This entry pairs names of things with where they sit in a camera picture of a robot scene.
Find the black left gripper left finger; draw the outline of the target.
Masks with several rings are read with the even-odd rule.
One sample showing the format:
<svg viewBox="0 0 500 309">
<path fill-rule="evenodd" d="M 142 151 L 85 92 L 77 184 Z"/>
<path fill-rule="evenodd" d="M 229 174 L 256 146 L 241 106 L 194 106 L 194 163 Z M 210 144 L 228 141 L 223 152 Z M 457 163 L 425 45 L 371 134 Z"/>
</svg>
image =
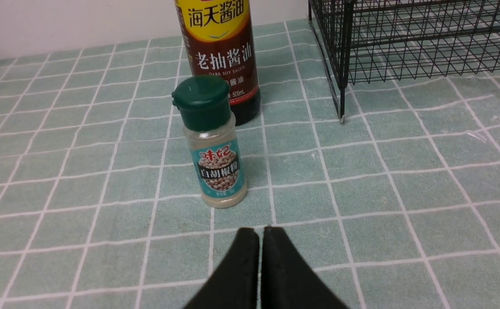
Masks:
<svg viewBox="0 0 500 309">
<path fill-rule="evenodd" d="M 260 240 L 241 227 L 210 278 L 184 306 L 186 309 L 255 309 Z"/>
</svg>

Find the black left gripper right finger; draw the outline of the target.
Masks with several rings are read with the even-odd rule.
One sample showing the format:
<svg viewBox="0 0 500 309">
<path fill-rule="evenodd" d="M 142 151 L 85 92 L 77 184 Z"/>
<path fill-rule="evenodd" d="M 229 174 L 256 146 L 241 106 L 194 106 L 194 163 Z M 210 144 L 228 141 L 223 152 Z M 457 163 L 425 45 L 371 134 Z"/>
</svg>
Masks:
<svg viewBox="0 0 500 309">
<path fill-rule="evenodd" d="M 282 227 L 262 238 L 262 309 L 347 309 L 299 254 Z"/>
</svg>

